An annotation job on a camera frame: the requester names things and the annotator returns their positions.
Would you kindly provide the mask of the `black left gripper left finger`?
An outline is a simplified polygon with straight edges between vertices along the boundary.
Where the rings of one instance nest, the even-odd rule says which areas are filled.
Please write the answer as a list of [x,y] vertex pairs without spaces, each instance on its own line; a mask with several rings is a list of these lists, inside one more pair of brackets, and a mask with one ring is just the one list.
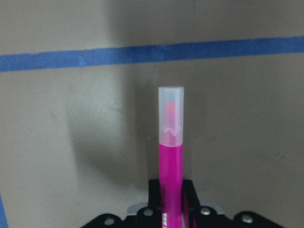
[[148,181],[148,208],[162,213],[162,196],[159,180]]

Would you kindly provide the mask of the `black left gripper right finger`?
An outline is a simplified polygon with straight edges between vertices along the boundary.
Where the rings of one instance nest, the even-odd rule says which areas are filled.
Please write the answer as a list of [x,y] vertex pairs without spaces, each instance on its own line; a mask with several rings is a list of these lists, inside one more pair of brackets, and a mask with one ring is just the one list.
[[200,201],[197,196],[192,180],[183,180],[182,183],[182,211],[184,214],[189,214],[200,206]]

